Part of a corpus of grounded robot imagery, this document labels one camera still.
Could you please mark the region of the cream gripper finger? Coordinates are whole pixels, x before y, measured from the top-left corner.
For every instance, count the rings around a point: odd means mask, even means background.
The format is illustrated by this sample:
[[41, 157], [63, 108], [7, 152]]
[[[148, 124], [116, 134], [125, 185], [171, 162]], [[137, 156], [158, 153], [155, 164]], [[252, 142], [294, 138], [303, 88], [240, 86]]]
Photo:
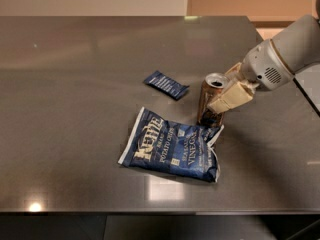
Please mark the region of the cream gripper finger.
[[258, 83], [250, 83], [247, 80], [233, 82], [220, 94], [212, 98], [207, 108], [220, 114], [239, 107], [253, 99], [258, 86]]
[[242, 78], [241, 66], [241, 62], [236, 63], [225, 73], [225, 76], [228, 78]]

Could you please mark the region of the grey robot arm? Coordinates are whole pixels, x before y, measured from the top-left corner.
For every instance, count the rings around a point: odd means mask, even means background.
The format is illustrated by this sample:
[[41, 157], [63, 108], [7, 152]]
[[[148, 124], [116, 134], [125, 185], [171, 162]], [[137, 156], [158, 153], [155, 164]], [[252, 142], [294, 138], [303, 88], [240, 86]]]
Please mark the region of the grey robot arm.
[[256, 91], [273, 91], [319, 62], [319, 19], [305, 15], [252, 48], [242, 62], [230, 68], [225, 73], [227, 86], [207, 108], [220, 114], [239, 107], [251, 101]]

